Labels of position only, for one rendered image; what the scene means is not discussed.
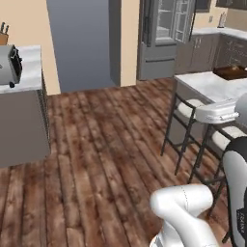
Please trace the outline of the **grey dining counter base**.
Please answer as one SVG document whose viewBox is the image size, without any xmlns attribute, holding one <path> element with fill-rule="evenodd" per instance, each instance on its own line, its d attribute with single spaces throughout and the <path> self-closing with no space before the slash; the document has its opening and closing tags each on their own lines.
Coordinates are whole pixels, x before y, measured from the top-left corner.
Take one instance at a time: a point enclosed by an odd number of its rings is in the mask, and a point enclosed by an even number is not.
<svg viewBox="0 0 247 247">
<path fill-rule="evenodd" d="M 200 100 L 204 105 L 208 105 L 211 103 L 211 100 L 207 99 L 203 95 L 197 94 L 195 91 L 183 85 L 179 81 L 175 83 L 175 87 L 173 89 L 173 97 L 175 93 L 178 93 L 185 100 L 196 98 Z M 200 142 L 200 140 L 203 139 L 203 136 L 206 132 L 206 127 L 207 127 L 207 123 L 199 123 L 196 121 L 192 126 L 192 130 L 191 130 L 192 136 Z M 174 144 L 181 143 L 184 137 L 184 133 L 185 133 L 184 127 L 176 119 L 173 119 L 170 135 L 169 135 L 171 141 Z"/>
</svg>

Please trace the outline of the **grey fridge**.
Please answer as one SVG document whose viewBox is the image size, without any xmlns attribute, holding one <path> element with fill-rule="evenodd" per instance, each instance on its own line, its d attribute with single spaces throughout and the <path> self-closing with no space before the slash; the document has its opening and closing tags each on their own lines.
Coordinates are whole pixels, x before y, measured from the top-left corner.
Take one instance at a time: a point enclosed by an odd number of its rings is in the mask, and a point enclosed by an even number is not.
<svg viewBox="0 0 247 247">
<path fill-rule="evenodd" d="M 152 80 L 174 75 L 177 45 L 181 44 L 173 38 L 176 1 L 154 0 L 151 45 L 146 46 L 142 42 L 143 0 L 141 0 L 137 59 L 138 80 Z M 196 3 L 189 40 L 192 35 L 195 14 Z"/>
</svg>

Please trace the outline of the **pale bottle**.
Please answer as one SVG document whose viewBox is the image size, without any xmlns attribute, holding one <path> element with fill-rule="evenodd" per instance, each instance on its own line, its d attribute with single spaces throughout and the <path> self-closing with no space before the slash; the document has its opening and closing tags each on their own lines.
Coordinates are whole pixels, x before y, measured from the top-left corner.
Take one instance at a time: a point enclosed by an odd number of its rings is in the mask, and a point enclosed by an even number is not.
<svg viewBox="0 0 247 247">
<path fill-rule="evenodd" d="M 227 16 L 227 14 L 225 12 L 221 13 L 218 28 L 224 28 L 225 27 L 226 16 Z"/>
</svg>

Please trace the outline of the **black stool with white seat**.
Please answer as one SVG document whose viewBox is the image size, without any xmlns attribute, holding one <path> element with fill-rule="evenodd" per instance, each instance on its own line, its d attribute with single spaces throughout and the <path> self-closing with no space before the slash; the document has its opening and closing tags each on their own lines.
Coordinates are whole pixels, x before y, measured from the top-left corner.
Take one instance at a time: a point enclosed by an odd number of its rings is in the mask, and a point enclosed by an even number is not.
<svg viewBox="0 0 247 247">
<path fill-rule="evenodd" d="M 222 189 L 226 183 L 225 175 L 223 174 L 224 169 L 222 164 L 222 156 L 216 152 L 215 148 L 217 148 L 220 151 L 224 151 L 227 145 L 230 143 L 230 141 L 232 141 L 234 138 L 243 136 L 244 132 L 236 126 L 225 126 L 223 128 L 220 128 L 212 124 L 209 124 L 206 127 L 206 132 L 203 136 L 202 142 L 199 142 L 193 136 L 189 136 L 189 139 L 191 140 L 192 144 L 196 144 L 198 146 L 199 152 L 197 154 L 188 182 L 191 182 L 192 178 L 196 177 L 202 184 L 206 185 L 209 189 L 211 189 L 215 183 L 219 184 L 217 191 L 213 193 L 213 203 L 207 216 L 210 216 L 210 214 L 212 213 L 217 203 L 217 200 L 220 197 Z M 213 178 L 204 178 L 199 173 L 205 150 L 208 150 L 219 161 L 217 170 Z"/>
<path fill-rule="evenodd" d="M 193 124 L 196 122 L 196 108 L 203 105 L 204 104 L 196 98 L 185 100 L 178 93 L 174 94 L 160 155 L 163 155 L 167 143 L 169 143 L 170 146 L 176 151 L 178 154 L 178 161 L 176 164 L 175 174 L 178 173 L 180 162 L 187 146 L 189 144 L 196 144 L 197 146 L 200 145 L 199 142 L 192 136 L 191 130 Z M 183 140 L 178 144 L 174 144 L 169 137 L 173 119 L 176 119 L 185 129 Z"/>
</svg>

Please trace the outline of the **grey base cupboard run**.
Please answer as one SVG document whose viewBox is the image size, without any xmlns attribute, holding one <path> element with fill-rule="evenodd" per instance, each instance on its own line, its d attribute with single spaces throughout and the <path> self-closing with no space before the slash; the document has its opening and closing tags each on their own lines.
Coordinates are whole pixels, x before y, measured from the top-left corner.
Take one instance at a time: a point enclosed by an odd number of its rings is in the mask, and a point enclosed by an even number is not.
<svg viewBox="0 0 247 247">
<path fill-rule="evenodd" d="M 230 66 L 247 67 L 247 40 L 225 34 L 193 35 L 177 47 L 175 74 Z"/>
</svg>

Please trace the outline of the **wooden knife block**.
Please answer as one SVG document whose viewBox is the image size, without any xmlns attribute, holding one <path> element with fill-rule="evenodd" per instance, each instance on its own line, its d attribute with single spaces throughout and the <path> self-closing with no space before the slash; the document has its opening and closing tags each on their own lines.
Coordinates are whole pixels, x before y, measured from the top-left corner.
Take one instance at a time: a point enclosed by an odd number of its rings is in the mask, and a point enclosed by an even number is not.
<svg viewBox="0 0 247 247">
<path fill-rule="evenodd" d="M 8 43 L 8 31 L 9 31 L 9 26 L 3 22 L 0 27 L 0 45 L 6 45 Z"/>
</svg>

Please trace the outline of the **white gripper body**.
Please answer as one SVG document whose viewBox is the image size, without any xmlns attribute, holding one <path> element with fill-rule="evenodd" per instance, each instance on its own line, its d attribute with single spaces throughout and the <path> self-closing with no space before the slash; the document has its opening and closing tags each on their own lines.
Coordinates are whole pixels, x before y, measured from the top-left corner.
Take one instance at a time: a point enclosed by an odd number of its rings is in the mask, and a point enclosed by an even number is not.
<svg viewBox="0 0 247 247">
<path fill-rule="evenodd" d="M 236 99 L 211 103 L 196 108 L 196 120 L 204 124 L 224 124 L 234 121 L 239 114 L 234 110 Z"/>
</svg>

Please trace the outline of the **silver toaster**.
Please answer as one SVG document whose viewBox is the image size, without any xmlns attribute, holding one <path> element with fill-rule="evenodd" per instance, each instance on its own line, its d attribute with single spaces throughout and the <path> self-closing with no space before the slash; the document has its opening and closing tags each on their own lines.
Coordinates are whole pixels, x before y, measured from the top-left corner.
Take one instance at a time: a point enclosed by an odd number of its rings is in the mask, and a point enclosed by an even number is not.
<svg viewBox="0 0 247 247">
<path fill-rule="evenodd" d="M 22 73 L 22 59 L 13 45 L 0 45 L 0 85 L 13 88 L 19 83 Z"/>
</svg>

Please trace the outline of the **grey island cabinet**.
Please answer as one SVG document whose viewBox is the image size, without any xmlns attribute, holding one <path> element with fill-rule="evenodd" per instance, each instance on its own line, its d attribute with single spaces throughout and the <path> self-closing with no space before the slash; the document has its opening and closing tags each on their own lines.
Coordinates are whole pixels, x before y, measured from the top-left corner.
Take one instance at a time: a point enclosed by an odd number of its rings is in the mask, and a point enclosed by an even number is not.
<svg viewBox="0 0 247 247">
<path fill-rule="evenodd" d="M 45 159 L 50 155 L 44 79 L 37 90 L 0 94 L 0 167 Z"/>
</svg>

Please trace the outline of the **brown tray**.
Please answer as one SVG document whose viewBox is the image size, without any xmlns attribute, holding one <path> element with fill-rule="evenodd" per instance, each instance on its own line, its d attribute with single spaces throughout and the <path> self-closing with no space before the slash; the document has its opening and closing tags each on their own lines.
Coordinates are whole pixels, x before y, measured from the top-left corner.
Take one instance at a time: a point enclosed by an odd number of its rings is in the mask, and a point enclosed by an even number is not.
<svg viewBox="0 0 247 247">
<path fill-rule="evenodd" d="M 214 68 L 213 73 L 226 80 L 247 78 L 247 69 L 242 66 Z"/>
</svg>

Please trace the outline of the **dark fridge door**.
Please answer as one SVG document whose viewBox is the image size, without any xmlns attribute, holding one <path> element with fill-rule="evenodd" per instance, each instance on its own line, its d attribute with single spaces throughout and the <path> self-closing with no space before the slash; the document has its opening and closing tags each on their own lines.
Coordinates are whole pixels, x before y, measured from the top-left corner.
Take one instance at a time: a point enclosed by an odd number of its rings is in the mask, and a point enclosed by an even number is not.
<svg viewBox="0 0 247 247">
<path fill-rule="evenodd" d="M 154 0 L 143 0 L 142 42 L 146 46 L 150 46 L 151 45 L 153 6 L 154 6 Z"/>
</svg>

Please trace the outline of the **fridge door with shelves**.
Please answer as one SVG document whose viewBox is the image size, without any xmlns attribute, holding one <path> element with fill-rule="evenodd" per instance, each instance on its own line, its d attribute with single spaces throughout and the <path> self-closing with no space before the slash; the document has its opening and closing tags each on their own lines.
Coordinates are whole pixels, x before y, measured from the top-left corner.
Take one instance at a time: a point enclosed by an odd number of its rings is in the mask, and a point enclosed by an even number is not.
<svg viewBox="0 0 247 247">
<path fill-rule="evenodd" d="M 173 38 L 187 43 L 191 33 L 196 0 L 177 0 L 175 8 Z"/>
</svg>

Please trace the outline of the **dark wall cupboard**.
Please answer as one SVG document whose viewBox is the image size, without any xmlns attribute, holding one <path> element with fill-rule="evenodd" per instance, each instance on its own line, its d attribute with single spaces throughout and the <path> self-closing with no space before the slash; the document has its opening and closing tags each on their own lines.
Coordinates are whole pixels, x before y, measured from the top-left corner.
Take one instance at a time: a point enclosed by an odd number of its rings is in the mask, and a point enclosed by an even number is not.
<svg viewBox="0 0 247 247">
<path fill-rule="evenodd" d="M 247 0 L 216 0 L 216 6 L 221 8 L 247 10 Z"/>
<path fill-rule="evenodd" d="M 196 1 L 196 12 L 197 13 L 208 13 L 210 11 L 211 0 L 197 0 Z"/>
</svg>

